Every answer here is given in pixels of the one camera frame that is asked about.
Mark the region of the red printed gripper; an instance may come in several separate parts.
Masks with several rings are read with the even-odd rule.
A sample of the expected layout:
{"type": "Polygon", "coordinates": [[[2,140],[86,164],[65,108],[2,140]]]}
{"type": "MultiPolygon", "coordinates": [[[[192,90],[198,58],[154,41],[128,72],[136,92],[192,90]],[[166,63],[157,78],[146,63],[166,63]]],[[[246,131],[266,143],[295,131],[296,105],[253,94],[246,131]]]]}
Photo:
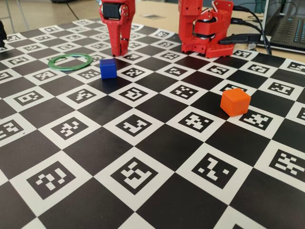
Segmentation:
{"type": "Polygon", "coordinates": [[[101,21],[105,24],[107,23],[112,54],[114,56],[119,56],[120,54],[125,55],[128,51],[131,25],[134,15],[134,0],[126,0],[124,4],[122,0],[100,1],[101,21]]]}

